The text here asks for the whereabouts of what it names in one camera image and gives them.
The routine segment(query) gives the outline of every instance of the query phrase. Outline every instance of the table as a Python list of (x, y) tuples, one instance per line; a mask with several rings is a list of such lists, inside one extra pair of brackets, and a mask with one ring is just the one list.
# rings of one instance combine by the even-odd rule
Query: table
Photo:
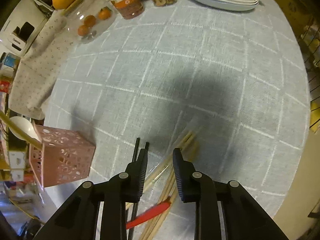
[[(98, 183), (124, 171), (136, 137), (150, 142), (150, 171), (196, 116), (196, 169), (238, 180), (274, 216), (309, 124), (304, 63), (280, 8), (273, 0), (244, 13), (192, 0), (145, 6), (135, 19), (118, 15), (102, 36), (68, 56), (45, 125), (80, 130), (96, 143), (88, 179)], [(59, 207), (81, 182), (46, 191)], [(163, 182), (143, 195), (139, 212), (156, 202)], [(177, 201), (155, 238), (193, 239), (194, 210)]]

